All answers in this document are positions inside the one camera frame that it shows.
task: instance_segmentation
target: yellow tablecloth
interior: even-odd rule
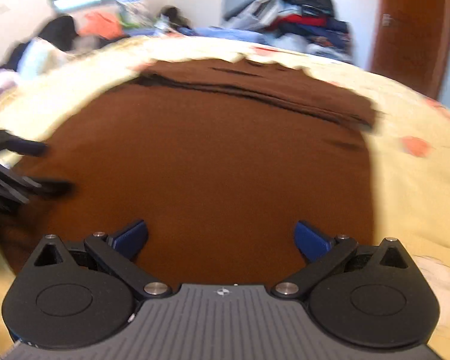
[[[0,98],[0,128],[43,140],[68,117],[154,60],[219,58],[279,62],[370,98],[379,111],[364,133],[373,165],[376,242],[399,238],[439,298],[441,316],[430,345],[450,360],[450,112],[411,89],[348,64],[212,38],[135,37],[74,61]],[[407,142],[422,149],[411,154]],[[13,164],[19,157],[3,154]],[[0,304],[13,279],[0,255]],[[0,317],[0,353],[11,344]]]

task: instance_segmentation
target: blue gripper pad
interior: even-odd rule
[[[300,221],[295,226],[295,245],[313,263],[334,246],[334,239]]]
[[[108,245],[131,260],[142,250],[147,240],[147,225],[139,220],[108,237]]]

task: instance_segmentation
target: brown shirt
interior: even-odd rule
[[[179,283],[272,285],[304,266],[293,230],[372,241],[368,99],[300,70],[247,60],[157,62],[99,96],[17,172],[76,184],[35,200],[0,243],[20,269],[48,233],[80,240],[143,218],[137,264]]]

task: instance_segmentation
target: brown door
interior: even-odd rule
[[[437,98],[450,48],[450,0],[382,0],[371,71]]]

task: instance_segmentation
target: metal pin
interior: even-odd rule
[[[275,291],[282,295],[293,295],[299,291],[299,286],[295,283],[279,283],[275,286]]]
[[[165,283],[152,282],[143,287],[143,290],[149,295],[162,295],[168,291],[168,286]]]

